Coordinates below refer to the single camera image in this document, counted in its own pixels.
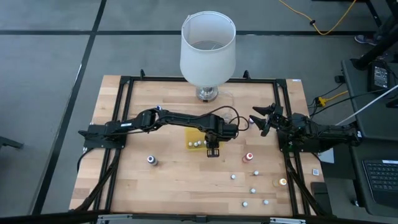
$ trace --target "sneaker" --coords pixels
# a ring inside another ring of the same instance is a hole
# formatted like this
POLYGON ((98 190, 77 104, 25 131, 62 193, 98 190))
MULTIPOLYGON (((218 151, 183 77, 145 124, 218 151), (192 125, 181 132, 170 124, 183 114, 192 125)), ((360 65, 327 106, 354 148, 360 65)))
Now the sneaker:
POLYGON ((356 35, 354 39, 360 44, 370 44, 372 46, 376 46, 377 44, 373 38, 366 37, 365 35, 356 35))

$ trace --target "floor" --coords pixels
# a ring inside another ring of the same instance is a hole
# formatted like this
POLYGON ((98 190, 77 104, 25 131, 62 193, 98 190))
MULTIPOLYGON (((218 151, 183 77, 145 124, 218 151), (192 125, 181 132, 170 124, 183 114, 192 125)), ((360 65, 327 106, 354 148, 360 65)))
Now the floor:
MULTIPOLYGON (((0 136, 25 144, 20 151, 1 149, 0 217, 30 213, 51 148, 59 143, 54 141, 59 128, 67 131, 43 213, 67 211, 82 153, 83 139, 77 131, 90 122, 103 75, 138 75, 144 69, 148 76, 181 76, 180 36, 150 31, 179 30, 189 14, 205 10, 228 15, 237 30, 280 31, 275 32, 278 35, 237 36, 234 77, 249 70, 253 78, 299 78, 309 103, 337 86, 333 77, 340 74, 341 60, 358 58, 370 49, 356 43, 352 35, 314 35, 307 19, 277 0, 102 2, 106 4, 101 17, 97 16, 101 0, 0 0, 0 95, 4 96, 0 136), (98 34, 104 30, 148 32, 95 36, 97 30, 98 34), (66 108, 78 74, 83 77, 81 87, 76 101, 72 97, 75 105, 70 120, 65 120, 71 112, 66 108)), ((349 2, 285 2, 315 18, 321 30, 332 27, 349 6, 349 2)), ((385 2, 372 3, 381 21, 385 20, 389 15, 385 2)), ((367 5, 357 3, 336 30, 365 33, 377 30, 377 25, 367 5)), ((315 121, 335 123, 351 113, 347 101, 319 114, 315 121)), ((325 181, 338 217, 397 223, 397 219, 375 217, 352 206, 352 182, 325 181)))

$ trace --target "keyboard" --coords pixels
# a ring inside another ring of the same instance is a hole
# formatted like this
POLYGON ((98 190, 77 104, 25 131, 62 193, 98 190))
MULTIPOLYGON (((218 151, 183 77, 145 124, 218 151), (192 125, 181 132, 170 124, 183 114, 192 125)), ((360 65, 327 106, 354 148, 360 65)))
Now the keyboard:
POLYGON ((398 208, 398 161, 365 160, 364 170, 373 200, 381 205, 398 208))

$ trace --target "yellow block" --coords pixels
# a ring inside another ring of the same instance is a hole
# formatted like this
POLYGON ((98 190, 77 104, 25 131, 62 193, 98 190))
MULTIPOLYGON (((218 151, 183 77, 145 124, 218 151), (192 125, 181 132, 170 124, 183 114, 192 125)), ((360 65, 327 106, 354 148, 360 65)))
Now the yellow block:
MULTIPOLYGON (((223 142, 220 142, 220 148, 224 145, 223 142)), ((196 128, 185 128, 185 147, 189 151, 199 151, 199 150, 207 150, 205 145, 205 133, 200 132, 196 128), (193 143, 201 141, 200 146, 195 147, 193 143)))

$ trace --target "white cable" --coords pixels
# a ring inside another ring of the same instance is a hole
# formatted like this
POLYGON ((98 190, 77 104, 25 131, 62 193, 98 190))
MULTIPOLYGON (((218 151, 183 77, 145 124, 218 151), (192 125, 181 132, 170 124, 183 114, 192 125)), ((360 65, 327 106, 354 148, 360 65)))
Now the white cable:
POLYGON ((339 123, 337 123, 336 125, 340 125, 341 123, 344 123, 345 121, 347 121, 348 119, 352 118, 353 116, 359 114, 360 112, 362 112, 362 110, 365 110, 368 106, 372 105, 374 102, 376 102, 377 100, 379 100, 380 98, 382 98, 383 96, 386 96, 387 94, 389 94, 392 90, 395 90, 398 87, 398 85, 394 86, 393 88, 391 88, 389 91, 383 93, 381 96, 377 97, 376 99, 372 100, 372 102, 368 103, 366 106, 362 107, 360 110, 358 110, 357 112, 353 113, 351 116, 349 116, 348 118, 340 121, 339 123))

